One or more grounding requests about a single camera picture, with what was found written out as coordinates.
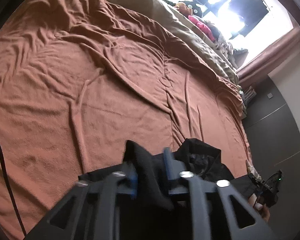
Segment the person right hand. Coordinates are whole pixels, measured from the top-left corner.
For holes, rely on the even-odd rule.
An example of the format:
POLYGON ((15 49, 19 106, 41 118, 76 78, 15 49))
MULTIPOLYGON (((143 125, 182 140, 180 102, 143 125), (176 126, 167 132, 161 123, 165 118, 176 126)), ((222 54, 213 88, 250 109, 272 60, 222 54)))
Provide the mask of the person right hand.
POLYGON ((270 219, 270 211, 266 204, 261 205, 257 202, 257 197, 255 194, 252 194, 248 199, 248 203, 259 213, 262 219, 267 223, 270 219))

